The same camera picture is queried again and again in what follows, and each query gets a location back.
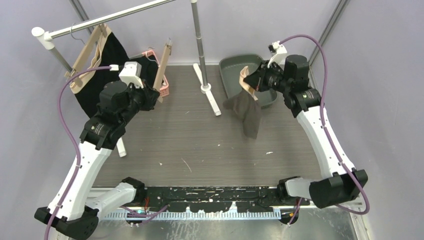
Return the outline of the grey-brown underwear with beige waistband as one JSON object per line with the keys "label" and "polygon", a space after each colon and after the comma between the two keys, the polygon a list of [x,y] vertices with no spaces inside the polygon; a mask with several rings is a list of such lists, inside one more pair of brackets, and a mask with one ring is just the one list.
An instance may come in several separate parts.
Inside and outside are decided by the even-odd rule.
{"label": "grey-brown underwear with beige waistband", "polygon": [[256,90],[244,82],[249,75],[249,67],[245,66],[239,73],[238,84],[241,90],[223,102],[226,110],[232,110],[241,121],[243,133],[247,138],[256,139],[259,132],[262,113]]}

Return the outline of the beige clip hanger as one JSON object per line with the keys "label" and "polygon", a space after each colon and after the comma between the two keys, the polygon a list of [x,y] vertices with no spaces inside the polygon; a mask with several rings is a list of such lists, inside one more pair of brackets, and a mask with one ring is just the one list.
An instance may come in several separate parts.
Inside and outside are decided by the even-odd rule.
{"label": "beige clip hanger", "polygon": [[157,70],[157,73],[156,73],[156,76],[155,76],[153,89],[156,90],[159,93],[161,92],[162,81],[164,79],[164,75],[165,75],[165,71],[166,71],[166,67],[167,67],[167,64],[168,64],[169,57],[171,55],[172,45],[173,45],[172,40],[169,37],[168,40],[166,41],[165,45],[164,45],[164,49],[163,49],[163,53],[162,53],[160,62],[157,64],[158,70]]}
{"label": "beige clip hanger", "polygon": [[84,47],[82,48],[80,54],[78,55],[77,59],[75,60],[71,71],[67,71],[64,75],[66,78],[70,78],[74,76],[76,73],[79,73],[86,62],[88,61],[88,58],[90,54],[93,51],[93,48],[95,46],[95,43],[102,38],[102,36],[107,36],[107,30],[104,23],[101,23],[97,25],[94,30],[92,31],[91,35],[89,36],[87,42],[85,43]]}

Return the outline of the black underwear with beige waistband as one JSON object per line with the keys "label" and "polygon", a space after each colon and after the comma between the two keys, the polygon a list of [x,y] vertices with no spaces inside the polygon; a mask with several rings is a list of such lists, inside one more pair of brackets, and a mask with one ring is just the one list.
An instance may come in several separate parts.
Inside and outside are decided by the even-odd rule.
{"label": "black underwear with beige waistband", "polygon": [[[110,65],[122,66],[130,58],[121,42],[113,32],[107,37],[101,37],[91,60],[90,68],[107,67]],[[91,118],[98,109],[100,102],[99,94],[104,86],[110,82],[118,81],[119,73],[111,70],[96,70],[86,72],[79,76],[79,80],[73,81],[69,88],[80,104],[85,114]]]}

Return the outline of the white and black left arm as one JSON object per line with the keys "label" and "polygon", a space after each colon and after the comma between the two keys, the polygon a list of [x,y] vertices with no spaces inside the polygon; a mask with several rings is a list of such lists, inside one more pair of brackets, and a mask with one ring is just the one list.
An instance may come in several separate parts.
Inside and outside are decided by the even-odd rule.
{"label": "white and black left arm", "polygon": [[95,115],[84,125],[75,160],[62,187],[48,206],[36,210],[34,217],[68,238],[86,240],[104,216],[125,204],[141,206],[147,191],[143,182],[132,177],[92,201],[88,194],[127,124],[138,112],[152,110],[159,95],[149,86],[108,83],[99,94]]}

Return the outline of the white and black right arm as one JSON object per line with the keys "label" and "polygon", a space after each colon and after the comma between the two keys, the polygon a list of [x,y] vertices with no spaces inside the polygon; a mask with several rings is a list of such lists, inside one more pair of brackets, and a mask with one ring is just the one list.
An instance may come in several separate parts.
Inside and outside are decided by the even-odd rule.
{"label": "white and black right arm", "polygon": [[277,198],[291,205],[297,198],[313,201],[320,209],[355,200],[368,181],[365,170],[358,170],[344,153],[332,130],[320,92],[309,83],[309,64],[305,56],[289,55],[284,67],[271,60],[262,61],[243,80],[258,92],[282,93],[284,104],[305,131],[320,168],[321,180],[299,176],[281,179]]}

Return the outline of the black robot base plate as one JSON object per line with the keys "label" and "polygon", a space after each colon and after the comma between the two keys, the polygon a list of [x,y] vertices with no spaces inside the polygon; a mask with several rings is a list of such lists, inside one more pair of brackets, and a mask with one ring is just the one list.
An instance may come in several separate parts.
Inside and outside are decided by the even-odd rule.
{"label": "black robot base plate", "polygon": [[149,186],[145,198],[126,204],[147,207],[150,211],[167,206],[167,211],[182,213],[225,213],[235,204],[238,213],[264,213],[273,208],[294,207],[295,197],[280,196],[275,186]]}

